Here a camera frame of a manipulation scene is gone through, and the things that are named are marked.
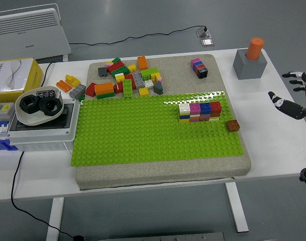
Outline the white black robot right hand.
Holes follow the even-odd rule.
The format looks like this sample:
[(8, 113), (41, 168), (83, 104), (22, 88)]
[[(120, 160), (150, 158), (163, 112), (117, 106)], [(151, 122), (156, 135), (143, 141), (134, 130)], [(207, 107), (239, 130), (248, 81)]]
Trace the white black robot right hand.
[[(302, 84), (304, 87), (297, 87), (294, 91), (304, 90), (306, 95), (306, 73), (305, 72), (288, 72), (283, 74), (282, 77), (296, 77), (300, 78), (301, 81), (291, 80), (291, 84)], [(276, 109), (281, 111), (282, 113), (294, 118), (294, 119), (302, 119), (306, 117), (306, 108), (300, 106), (297, 103), (292, 101), (282, 99), (275, 95), (274, 92), (270, 91), (268, 93), (270, 99), (272, 100), (273, 104), (275, 105)]]

